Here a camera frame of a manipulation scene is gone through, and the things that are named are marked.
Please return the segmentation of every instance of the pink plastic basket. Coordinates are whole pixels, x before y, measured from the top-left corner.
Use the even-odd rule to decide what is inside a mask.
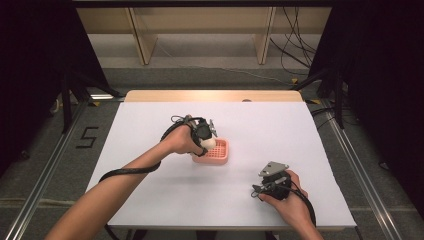
[[[209,163],[222,165],[228,161],[228,141],[216,138],[216,147],[209,150],[204,156],[193,156],[193,161],[197,163]]]

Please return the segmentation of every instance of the hand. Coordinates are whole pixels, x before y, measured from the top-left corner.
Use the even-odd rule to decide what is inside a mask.
[[[169,144],[173,152],[178,154],[196,153],[201,154],[203,149],[197,146],[191,139],[191,129],[187,125],[182,125],[174,129],[166,136],[162,143]]]
[[[300,186],[299,176],[291,170],[286,170],[290,174],[292,182],[294,182],[300,191],[308,197],[308,193]],[[259,198],[272,205],[284,221],[292,226],[303,239],[322,239],[319,232],[316,230],[309,215],[308,207],[295,193],[290,192],[287,199],[279,201],[269,195],[259,194]]]

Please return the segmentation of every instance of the pink basket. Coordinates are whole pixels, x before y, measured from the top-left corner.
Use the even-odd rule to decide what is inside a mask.
[[[197,163],[209,163],[222,165],[228,161],[228,141],[216,138],[216,147],[209,150],[204,156],[193,156],[193,161]]]

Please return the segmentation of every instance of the white table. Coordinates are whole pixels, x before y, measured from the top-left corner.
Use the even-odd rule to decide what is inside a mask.
[[[110,220],[114,227],[144,229],[287,228],[268,204],[250,196],[269,161],[290,165],[308,191],[322,229],[354,227],[321,139],[304,102],[121,103],[87,189],[100,177],[155,145],[173,115],[213,119],[229,141],[227,164],[194,163],[168,156]]]

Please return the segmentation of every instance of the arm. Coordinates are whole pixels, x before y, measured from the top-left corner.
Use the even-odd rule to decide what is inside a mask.
[[[299,176],[293,171],[286,171],[290,174],[291,180],[300,188],[302,193],[308,196],[308,193],[300,187]],[[272,205],[284,221],[292,226],[302,239],[323,239],[311,221],[308,208],[296,194],[290,192],[289,197],[283,201],[279,201],[266,194],[259,194],[259,198]]]
[[[123,168],[151,167],[171,153],[183,154],[202,149],[190,137],[190,128],[181,126],[163,141]],[[85,193],[55,224],[46,239],[92,239],[121,208],[147,174],[107,178]]]

